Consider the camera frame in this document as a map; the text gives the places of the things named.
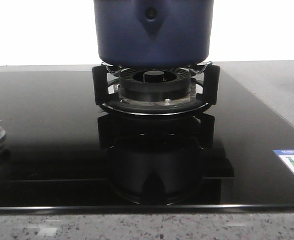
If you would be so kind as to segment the black right pot support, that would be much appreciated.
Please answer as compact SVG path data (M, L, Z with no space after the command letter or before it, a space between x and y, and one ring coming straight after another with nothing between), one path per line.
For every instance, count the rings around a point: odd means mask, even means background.
M185 104L162 108L121 108L110 103L112 97L119 90L119 73L125 69L165 70L173 68L121 68L106 63L92 69L95 103L108 113L119 113L135 116L171 116L206 111L217 102L220 67L208 62L202 65L189 65L180 67L187 69L191 74L191 81L196 85L196 99Z

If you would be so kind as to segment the right gas burner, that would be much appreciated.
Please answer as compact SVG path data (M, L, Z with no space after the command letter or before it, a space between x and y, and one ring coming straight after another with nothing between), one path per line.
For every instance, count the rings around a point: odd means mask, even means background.
M119 90L110 103L120 108L166 108L196 99L196 85L185 68L136 69L119 73Z

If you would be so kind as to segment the black glass gas stove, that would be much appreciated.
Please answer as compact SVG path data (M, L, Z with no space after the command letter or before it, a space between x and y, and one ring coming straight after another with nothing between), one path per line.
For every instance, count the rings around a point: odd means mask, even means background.
M0 214L294 212L294 127L220 71L206 111L109 113L92 69L0 70Z

